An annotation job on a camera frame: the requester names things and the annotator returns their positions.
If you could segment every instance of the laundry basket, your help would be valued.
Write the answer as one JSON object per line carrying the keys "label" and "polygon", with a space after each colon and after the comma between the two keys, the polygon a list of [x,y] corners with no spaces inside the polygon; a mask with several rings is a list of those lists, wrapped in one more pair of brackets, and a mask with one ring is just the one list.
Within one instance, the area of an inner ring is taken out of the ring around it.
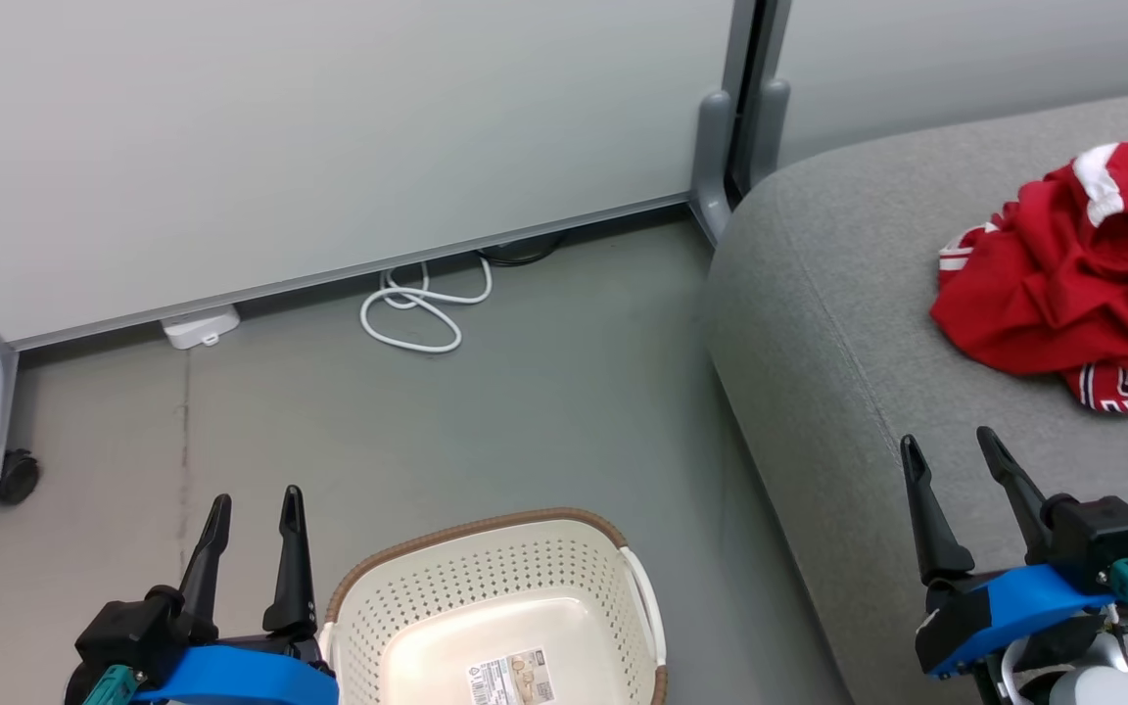
{"label": "laundry basket", "polygon": [[580,509],[382,550],[342,580],[325,622],[342,705],[661,705],[668,686],[642,563]]}

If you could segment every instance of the floor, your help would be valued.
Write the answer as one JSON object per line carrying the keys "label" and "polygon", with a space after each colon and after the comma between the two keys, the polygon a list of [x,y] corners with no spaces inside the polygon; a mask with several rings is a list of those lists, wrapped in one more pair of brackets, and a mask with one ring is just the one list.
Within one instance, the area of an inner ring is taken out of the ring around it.
{"label": "floor", "polygon": [[[175,584],[222,492],[217,624],[257,631],[288,483],[321,603],[397,541],[576,505],[626,532],[652,576],[671,702],[846,702],[695,329],[708,246],[688,220],[640,224],[495,270],[492,298],[457,309],[450,355],[364,335],[359,281],[246,307],[211,349],[148,331],[33,360],[12,435],[46,474],[0,509],[0,704],[62,699],[77,633],[108,599]],[[473,264],[442,267],[435,289],[478,290]],[[388,333],[447,335],[376,314]]]}

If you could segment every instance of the gray fabric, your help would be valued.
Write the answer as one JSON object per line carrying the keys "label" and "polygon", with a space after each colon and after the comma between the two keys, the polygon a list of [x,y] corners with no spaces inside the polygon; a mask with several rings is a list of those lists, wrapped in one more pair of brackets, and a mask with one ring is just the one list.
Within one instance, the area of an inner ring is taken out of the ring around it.
{"label": "gray fabric", "polygon": [[980,570],[1021,535],[975,429],[998,430],[1047,493],[1128,501],[1128,418],[1057,379],[961,355],[932,325],[936,250],[1026,180],[1128,140],[1128,98],[882,139],[774,174],[734,214],[708,276],[708,347],[858,705],[976,704],[927,681],[897,439],[915,433]]}

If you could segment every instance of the black cable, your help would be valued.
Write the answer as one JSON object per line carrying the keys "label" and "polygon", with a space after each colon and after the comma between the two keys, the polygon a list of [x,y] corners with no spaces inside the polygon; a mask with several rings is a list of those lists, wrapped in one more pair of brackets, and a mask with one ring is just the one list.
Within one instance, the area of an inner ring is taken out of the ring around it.
{"label": "black cable", "polygon": [[546,247],[543,247],[537,254],[529,255],[528,257],[515,257],[506,258],[499,257],[496,255],[488,255],[484,249],[476,249],[475,253],[478,257],[482,257],[493,267],[523,267],[526,264],[538,263],[538,261],[546,259],[556,249],[559,249],[559,245],[564,244],[567,239],[567,232],[561,232],[561,235],[555,236]]}

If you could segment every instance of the caster wheel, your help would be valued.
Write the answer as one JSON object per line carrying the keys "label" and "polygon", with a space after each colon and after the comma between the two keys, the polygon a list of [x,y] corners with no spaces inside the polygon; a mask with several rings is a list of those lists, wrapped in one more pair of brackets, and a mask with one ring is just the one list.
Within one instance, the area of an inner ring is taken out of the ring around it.
{"label": "caster wheel", "polygon": [[19,504],[33,494],[41,477],[37,459],[27,450],[9,450],[3,458],[3,476],[0,478],[0,503]]}

